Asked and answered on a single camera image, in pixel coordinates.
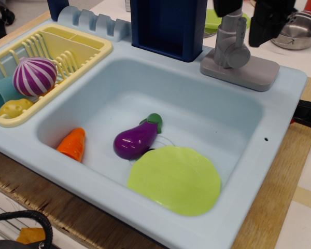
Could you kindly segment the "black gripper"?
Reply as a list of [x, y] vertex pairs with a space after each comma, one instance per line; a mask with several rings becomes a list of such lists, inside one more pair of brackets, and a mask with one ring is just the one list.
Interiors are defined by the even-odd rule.
[[[290, 0], [244, 1], [255, 7], [251, 18], [249, 45], [260, 47], [263, 43], [276, 38], [289, 17], [296, 11], [295, 2]], [[242, 7], [242, 0], [213, 0], [218, 17], [224, 17]]]

